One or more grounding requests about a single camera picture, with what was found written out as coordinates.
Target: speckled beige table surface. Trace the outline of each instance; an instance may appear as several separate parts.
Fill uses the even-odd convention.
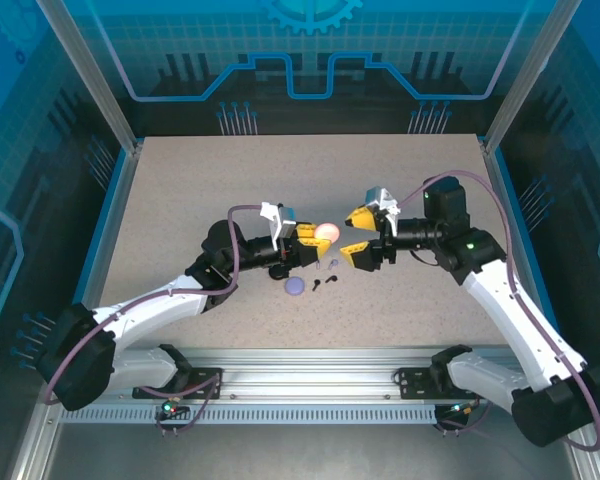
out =
[[[342,225],[340,240],[315,266],[296,269],[309,287],[284,292],[267,270],[240,275],[222,306],[169,325],[142,344],[219,348],[350,348],[466,343],[504,344],[480,306],[440,268],[403,252],[380,271],[354,270],[344,245],[374,238],[344,226],[367,189],[387,187],[399,200],[448,169],[487,176],[474,135],[324,135],[147,138],[109,268],[102,305],[162,286],[200,253],[208,228],[235,204],[282,202],[301,221]],[[495,207],[481,187],[461,180],[473,225],[504,245]],[[423,215],[422,202],[402,217]],[[247,238],[268,234],[257,212],[235,217]],[[431,259],[425,252],[423,257]],[[328,272],[332,258],[340,264]],[[314,279],[337,283],[312,292]]]

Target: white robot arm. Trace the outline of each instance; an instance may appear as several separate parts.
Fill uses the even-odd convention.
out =
[[[395,263],[398,250],[433,251],[438,264],[495,322],[523,371],[504,368],[459,345],[432,358],[430,374],[438,392],[455,387],[486,398],[511,413],[522,433],[538,446],[591,422],[591,412],[564,360],[580,374],[599,408],[600,366],[587,365],[516,279],[516,294],[560,347],[561,358],[556,356],[512,294],[506,254],[489,233],[470,226],[465,192],[456,178],[433,183],[423,197],[425,218],[396,221],[399,210],[395,211],[393,197],[379,187],[369,190],[366,204],[354,210],[347,224],[379,231],[380,238],[344,247],[343,256],[355,268],[374,271],[384,259]],[[379,198],[393,210],[383,208]]]
[[[80,409],[107,390],[136,386],[182,390],[191,366],[174,347],[160,345],[148,351],[127,347],[159,328],[224,302],[235,290],[231,282],[234,259],[238,259],[239,271],[269,268],[270,276],[280,279],[292,268],[316,262],[331,245],[313,238],[315,225],[296,222],[290,208],[265,202],[260,214],[269,221],[271,235],[245,240],[234,224],[238,252],[232,248],[229,223],[223,220],[210,228],[202,242],[202,255],[167,285],[94,311],[80,304],[65,309],[33,360],[50,385],[59,375],[53,392],[64,407]],[[87,335],[92,337],[85,341]],[[67,358],[69,363],[62,366]]]

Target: purple disc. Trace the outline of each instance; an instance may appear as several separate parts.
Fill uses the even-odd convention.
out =
[[[304,280],[300,277],[291,277],[285,282],[284,289],[289,295],[300,295],[304,292]]]

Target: purple cable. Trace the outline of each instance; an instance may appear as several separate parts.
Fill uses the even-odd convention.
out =
[[[213,388],[209,391],[209,393],[207,394],[207,397],[204,399],[204,402],[202,403],[202,405],[200,406],[200,410],[198,410],[198,412],[195,414],[195,416],[189,421],[189,423],[187,423],[186,425],[178,428],[175,430],[175,432],[186,432],[187,430],[189,430],[191,427],[193,427],[196,422],[198,420],[200,420],[200,417],[202,416],[202,413],[204,412],[204,410],[207,408],[207,404],[209,403],[209,400],[211,400],[211,397],[213,396],[213,394],[216,391],[216,385],[215,383],[217,383],[220,380],[220,377],[218,377],[218,375],[214,375],[213,377],[211,377],[209,380],[201,383],[200,385],[197,385],[193,388],[190,388],[189,390],[185,390],[184,392],[182,392],[182,396],[184,395],[188,395],[189,393],[193,393],[193,392],[197,392],[198,390],[203,389],[204,387],[206,387],[207,385],[213,383]],[[169,393],[169,394],[164,394],[162,392],[158,392],[152,388],[148,388],[148,387],[140,387],[142,390],[144,390],[145,392],[151,393],[152,395],[157,395],[159,397],[162,398],[170,398],[173,396],[173,393]],[[163,435],[164,432],[168,432],[169,429],[164,428],[164,426],[160,423],[160,420],[158,420],[156,418],[156,426],[162,430]]]
[[[154,397],[160,397],[160,398],[186,397],[187,395],[195,393],[198,390],[202,390],[204,387],[206,387],[207,385],[210,385],[213,382],[217,383],[218,380],[220,380],[220,377],[218,377],[218,375],[214,375],[213,377],[211,377],[208,380],[205,380],[201,384],[196,385],[195,387],[191,387],[188,390],[184,390],[184,391],[179,392],[179,393],[164,393],[164,392],[159,392],[158,390],[154,390],[151,387],[138,387],[138,388],[140,388],[140,390],[142,390],[144,392],[147,392],[147,393],[153,395]]]
[[[561,361],[564,364],[564,366],[567,368],[567,370],[569,371],[571,376],[574,378],[574,380],[578,384],[578,388],[580,388],[580,390],[582,391],[582,395],[584,396],[584,398],[587,402],[587,406],[589,407],[589,410],[591,411],[591,416],[593,417],[593,424],[594,424],[594,427],[596,430],[596,436],[597,436],[596,442],[593,445],[582,445],[580,443],[574,442],[573,440],[571,440],[567,437],[564,438],[564,441],[568,445],[570,445],[574,448],[577,448],[579,450],[583,450],[585,452],[596,452],[596,451],[600,450],[600,412],[598,411],[598,407],[596,405],[595,400],[593,399],[593,396],[591,395],[591,392],[587,388],[587,385],[584,383],[584,380],[582,379],[582,377],[580,376],[578,371],[571,364],[569,359],[564,356],[564,352],[560,349],[558,344],[553,341],[553,339],[547,333],[547,331],[542,327],[542,324],[538,321],[538,319],[535,317],[533,312],[529,309],[527,304],[524,303],[524,300],[522,300],[522,297],[520,296],[520,292],[518,292],[518,288],[516,287],[516,282],[515,282],[515,276],[513,273],[513,248],[512,248],[513,241],[511,238],[511,229],[509,228],[509,222],[507,220],[507,213],[505,212],[504,207],[502,206],[502,203],[500,202],[500,199],[498,198],[496,193],[491,188],[491,185],[489,184],[489,182],[487,182],[481,176],[476,175],[475,173],[472,173],[472,172],[468,172],[466,170],[449,170],[447,172],[441,173],[440,175],[436,175],[435,177],[430,178],[429,180],[424,182],[424,184],[422,186],[417,188],[414,192],[412,192],[409,196],[407,196],[407,198],[405,198],[403,201],[401,201],[398,204],[398,207],[402,208],[403,206],[405,206],[407,203],[409,203],[411,200],[413,200],[416,196],[419,196],[425,189],[429,188],[431,185],[436,183],[438,180],[441,180],[445,177],[451,177],[451,176],[467,177],[467,178],[471,178],[472,180],[478,182],[489,193],[489,195],[495,202],[496,206],[498,207],[498,212],[500,213],[500,218],[502,219],[502,224],[504,226],[504,233],[505,233],[506,243],[507,243],[507,245],[506,245],[506,247],[507,247],[506,248],[506,251],[507,251],[507,280],[509,281],[509,287],[511,288],[511,294],[516,299],[516,302],[518,303],[518,305],[520,306],[522,311],[525,313],[525,315],[527,316],[529,321],[533,324],[533,326],[536,328],[536,330],[538,330],[538,332],[540,333],[540,335],[542,336],[544,341],[547,342],[549,347],[551,347],[551,350],[553,351],[553,353],[556,354],[556,359],[558,361]]]
[[[489,414],[489,411],[491,411],[491,407],[493,406],[493,404],[491,402],[487,403],[487,406],[484,407],[484,410],[482,411],[482,414],[478,417],[478,420],[476,420],[475,422],[473,422],[471,425],[468,425],[466,427],[462,427],[462,432],[471,432],[472,430],[475,430],[476,428],[478,428],[482,423],[484,423],[484,421],[487,418],[487,415]]]
[[[494,444],[496,447],[500,448],[501,450],[503,450],[505,453],[507,453],[511,458],[513,458],[516,463],[518,463],[518,465],[520,465],[524,470],[526,470],[527,472],[529,472],[531,474],[531,476],[533,478],[538,478],[538,476],[533,473],[533,471],[527,467],[527,465],[522,461],[522,459],[520,459],[515,453],[513,453],[511,450],[509,450],[507,448],[506,445],[500,443],[499,441],[497,441],[495,438],[493,438],[491,435],[481,432],[480,430],[475,430],[473,427],[476,426],[476,424],[478,422],[480,422],[481,420],[483,420],[486,416],[486,413],[482,415],[482,417],[480,417],[480,419],[478,419],[477,422],[475,422],[473,425],[469,426],[469,427],[464,427],[461,423],[458,422],[453,422],[451,420],[442,420],[442,423],[446,423],[448,425],[451,425],[453,427],[457,427],[458,428],[458,432],[468,432],[471,431],[471,433],[475,433],[476,435],[482,437],[482,438],[486,438],[487,440],[489,440],[492,444]],[[438,430],[443,431],[438,425],[435,425],[436,428],[438,428]]]
[[[233,255],[233,257],[234,257],[233,277],[231,278],[231,283],[229,283],[228,286],[226,286],[225,288],[223,288],[221,290],[196,290],[195,288],[174,288],[171,291],[160,290],[158,292],[149,293],[142,297],[136,298],[134,301],[129,302],[127,305],[122,307],[117,312],[109,315],[109,317],[107,317],[106,320],[104,320],[102,323],[97,325],[93,330],[90,330],[89,333],[87,333],[78,343],[76,343],[76,345],[71,349],[71,351],[67,354],[67,356],[64,358],[64,360],[60,363],[60,365],[58,366],[58,369],[51,377],[51,380],[49,380],[49,383],[47,384],[47,389],[44,392],[44,399],[43,399],[44,403],[47,405],[55,405],[55,404],[59,403],[58,400],[51,400],[51,396],[53,395],[53,389],[55,388],[56,384],[58,383],[58,380],[64,374],[65,370],[67,369],[67,367],[69,366],[71,361],[80,352],[80,350],[82,350],[82,348],[89,342],[89,340],[91,340],[93,337],[95,337],[98,334],[98,332],[104,330],[107,327],[107,325],[109,325],[111,322],[118,320],[118,318],[120,318],[120,315],[124,315],[132,308],[135,308],[144,302],[153,300],[154,298],[164,297],[167,295],[170,296],[173,294],[193,294],[193,295],[217,296],[217,295],[224,295],[226,293],[233,291],[238,283],[238,275],[240,273],[240,262],[235,261],[235,259],[239,258],[239,255],[237,254],[237,252],[238,252],[238,237],[236,236],[236,228],[235,228],[235,225],[233,224],[233,212],[236,212],[238,210],[260,210],[261,208],[262,208],[261,205],[236,205],[234,207],[231,207],[229,209],[229,212],[227,213],[227,219],[229,220],[229,237],[231,238],[231,248],[233,249],[232,251],[234,254]],[[172,393],[171,396],[177,397],[177,396],[181,396],[181,394],[182,394],[182,392]]]

